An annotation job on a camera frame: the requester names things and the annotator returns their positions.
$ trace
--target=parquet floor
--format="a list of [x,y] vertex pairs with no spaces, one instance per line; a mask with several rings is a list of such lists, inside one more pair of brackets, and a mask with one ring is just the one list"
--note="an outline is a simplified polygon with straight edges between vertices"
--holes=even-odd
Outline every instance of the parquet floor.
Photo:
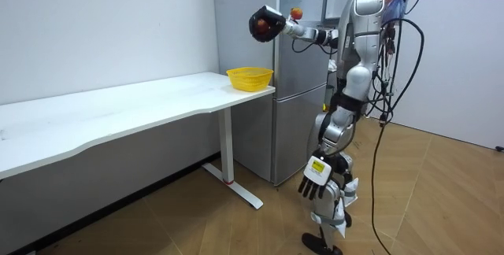
[[[361,121],[347,150],[360,184],[349,208],[354,226],[345,239],[335,235],[346,255],[385,254],[370,226],[379,129]],[[265,203],[261,209],[199,169],[40,254],[312,254],[300,240],[303,232],[317,233],[309,201],[296,192],[301,174],[280,187],[239,164],[235,174]],[[376,226],[392,254],[504,254],[504,153],[389,125],[376,170]]]

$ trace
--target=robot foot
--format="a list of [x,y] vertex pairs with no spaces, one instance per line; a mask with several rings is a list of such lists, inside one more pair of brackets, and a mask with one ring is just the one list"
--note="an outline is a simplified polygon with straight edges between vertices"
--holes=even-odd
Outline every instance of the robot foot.
[[343,255],[340,248],[333,246],[332,249],[325,247],[325,241],[315,235],[305,233],[301,237],[302,243],[318,255]]

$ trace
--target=yellow basket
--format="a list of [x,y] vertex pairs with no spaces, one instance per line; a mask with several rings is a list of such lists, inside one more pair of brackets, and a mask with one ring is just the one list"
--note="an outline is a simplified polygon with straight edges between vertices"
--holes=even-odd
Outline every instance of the yellow basket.
[[268,86],[273,70],[243,67],[228,70],[226,73],[235,89],[241,91],[259,91]]

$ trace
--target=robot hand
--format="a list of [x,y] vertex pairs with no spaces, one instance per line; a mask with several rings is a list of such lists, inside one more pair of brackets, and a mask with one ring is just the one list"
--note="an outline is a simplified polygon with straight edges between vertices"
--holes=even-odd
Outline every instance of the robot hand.
[[324,196],[325,186],[329,182],[332,175],[332,166],[322,161],[323,157],[318,158],[312,156],[305,167],[304,177],[299,185],[298,192],[302,193],[303,197],[308,196],[313,200],[318,190],[318,197],[322,199]]

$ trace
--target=white desk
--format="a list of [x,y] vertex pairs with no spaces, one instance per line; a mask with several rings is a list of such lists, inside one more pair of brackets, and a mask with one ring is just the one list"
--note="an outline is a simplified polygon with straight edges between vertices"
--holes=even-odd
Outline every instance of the white desk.
[[0,105],[0,179],[148,128],[219,111],[223,172],[211,164],[203,167],[259,209],[262,201],[234,182],[230,107],[274,91],[238,91],[227,76],[205,72]]

